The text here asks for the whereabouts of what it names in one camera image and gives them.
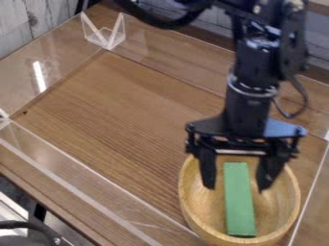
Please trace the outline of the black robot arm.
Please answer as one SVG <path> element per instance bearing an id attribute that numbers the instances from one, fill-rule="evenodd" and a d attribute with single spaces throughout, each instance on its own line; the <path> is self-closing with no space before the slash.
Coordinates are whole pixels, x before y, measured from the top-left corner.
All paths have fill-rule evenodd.
<path id="1" fill-rule="evenodd" d="M 296 75 L 308 66 L 305 41 L 308 0 L 212 0 L 228 12 L 236 41 L 236 63 L 228 76 L 223 113 L 186 125 L 186 152 L 200 161 L 204 186 L 216 187 L 216 157 L 260 158 L 256 181 L 268 189 L 308 130 L 271 117 L 280 84 L 291 82 L 303 99 L 309 94 Z"/>

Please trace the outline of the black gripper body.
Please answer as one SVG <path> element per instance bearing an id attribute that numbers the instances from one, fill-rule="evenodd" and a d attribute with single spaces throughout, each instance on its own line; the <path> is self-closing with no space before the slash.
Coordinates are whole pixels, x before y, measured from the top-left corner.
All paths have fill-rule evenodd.
<path id="1" fill-rule="evenodd" d="M 280 108 L 276 100 L 280 86 L 249 86 L 231 75 L 223 113 L 185 125 L 185 152 L 198 159 L 205 153 L 211 156 L 248 155 L 275 160 L 295 158 L 300 152 L 300 139 L 308 130 L 269 115 L 272 105 L 287 118 L 296 117 L 307 109 L 309 94 L 296 77 L 288 81 L 304 98 L 304 106 L 296 112 Z"/>

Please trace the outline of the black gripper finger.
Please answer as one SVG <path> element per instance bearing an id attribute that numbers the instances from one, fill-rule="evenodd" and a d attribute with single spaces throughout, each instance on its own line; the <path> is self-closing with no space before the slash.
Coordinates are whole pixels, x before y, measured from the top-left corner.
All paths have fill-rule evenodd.
<path id="1" fill-rule="evenodd" d="M 284 151 L 279 151 L 277 153 L 271 153 L 260 157 L 256 169 L 256 182 L 260 192 L 273 186 L 289 158 L 291 154 Z"/>
<path id="2" fill-rule="evenodd" d="M 203 175 L 203 183 L 208 189 L 216 187 L 216 152 L 208 148 L 203 148 L 200 151 L 200 168 Z"/>

